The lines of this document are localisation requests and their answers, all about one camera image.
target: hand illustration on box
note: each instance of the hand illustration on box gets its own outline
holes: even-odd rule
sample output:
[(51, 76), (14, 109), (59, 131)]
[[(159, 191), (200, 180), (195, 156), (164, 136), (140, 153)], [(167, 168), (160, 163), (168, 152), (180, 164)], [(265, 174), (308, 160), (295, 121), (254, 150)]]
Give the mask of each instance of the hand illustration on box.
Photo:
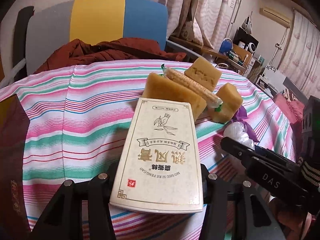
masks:
[(157, 118), (157, 119), (155, 120), (155, 122), (154, 122), (153, 125), (158, 124), (157, 127), (160, 127), (160, 128), (156, 128), (155, 130), (158, 130), (158, 131), (165, 130), (165, 132), (166, 132), (167, 134), (175, 135), (174, 133), (169, 132), (168, 130), (176, 130), (177, 128), (174, 128), (174, 127), (171, 127), (171, 126), (167, 126), (167, 125), (166, 125), (169, 117), (170, 117), (169, 114), (164, 114), (164, 117), (159, 116), (159, 118)]

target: metal screw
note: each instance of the metal screw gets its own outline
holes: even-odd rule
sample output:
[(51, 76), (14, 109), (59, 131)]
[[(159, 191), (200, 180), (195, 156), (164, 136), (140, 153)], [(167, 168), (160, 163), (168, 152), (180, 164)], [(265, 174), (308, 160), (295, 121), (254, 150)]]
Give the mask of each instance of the metal screw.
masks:
[(218, 178), (218, 176), (217, 176), (217, 174), (215, 174), (215, 173), (210, 173), (210, 174), (208, 175), (208, 178), (215, 180), (215, 179)]
[(106, 179), (108, 177), (108, 174), (106, 174), (106, 173), (100, 173), (99, 175), (98, 175), (98, 178), (99, 179)]
[(251, 187), (251, 182), (250, 181), (245, 180), (242, 184), (245, 187)]
[(71, 179), (67, 179), (63, 185), (65, 185), (66, 187), (69, 187), (72, 184), (72, 180)]

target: yellow cake block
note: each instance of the yellow cake block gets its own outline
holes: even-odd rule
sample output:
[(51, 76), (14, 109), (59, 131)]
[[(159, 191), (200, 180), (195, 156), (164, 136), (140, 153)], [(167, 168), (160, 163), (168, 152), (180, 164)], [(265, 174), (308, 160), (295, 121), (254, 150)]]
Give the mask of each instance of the yellow cake block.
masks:
[(214, 109), (208, 109), (212, 121), (219, 123), (226, 123), (231, 120), (236, 111), (243, 103), (243, 99), (237, 88), (230, 84), (224, 84), (216, 94), (223, 101), (221, 111), (217, 112)]
[(207, 106), (206, 101), (195, 92), (156, 73), (149, 74), (141, 97), (188, 102), (191, 104), (194, 121)]
[(216, 88), (218, 80), (221, 77), (222, 72), (212, 66), (204, 57), (199, 57), (188, 68), (184, 74), (192, 80), (198, 82), (209, 91), (213, 92)]

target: pink striped fabric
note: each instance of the pink striped fabric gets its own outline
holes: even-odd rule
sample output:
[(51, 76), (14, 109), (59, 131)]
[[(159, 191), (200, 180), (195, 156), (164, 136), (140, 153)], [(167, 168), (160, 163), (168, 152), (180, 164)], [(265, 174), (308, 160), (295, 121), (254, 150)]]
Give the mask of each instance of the pink striped fabric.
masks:
[[(90, 180), (116, 161), (124, 145), (137, 99), (150, 72), (161, 65), (183, 72), (190, 63), (127, 60), (77, 65), (31, 75), (0, 90), (0, 100), (16, 93), (30, 118), (23, 160), (24, 199), (33, 228), (46, 204), (66, 179)], [(288, 119), (246, 78), (224, 71), (216, 91), (234, 84), (244, 99), (248, 123), (259, 145), (294, 160)], [(220, 141), (225, 126), (205, 110), (196, 120), (201, 163), (225, 180), (236, 175)], [(89, 238), (83, 202), (84, 238)], [(117, 239), (198, 239), (205, 213), (153, 215), (110, 206)], [(228, 210), (229, 228), (232, 210)]]

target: air conditioner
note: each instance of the air conditioner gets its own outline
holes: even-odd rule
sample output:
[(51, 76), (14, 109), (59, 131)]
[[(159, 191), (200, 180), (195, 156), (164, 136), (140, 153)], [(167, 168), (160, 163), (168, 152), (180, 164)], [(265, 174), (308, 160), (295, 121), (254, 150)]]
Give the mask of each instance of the air conditioner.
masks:
[(265, 17), (268, 17), (269, 19), (281, 24), (286, 28), (290, 28), (291, 19), (289, 19), (288, 17), (284, 16), (283, 14), (271, 8), (268, 8), (268, 7), (260, 8), (260, 14)]

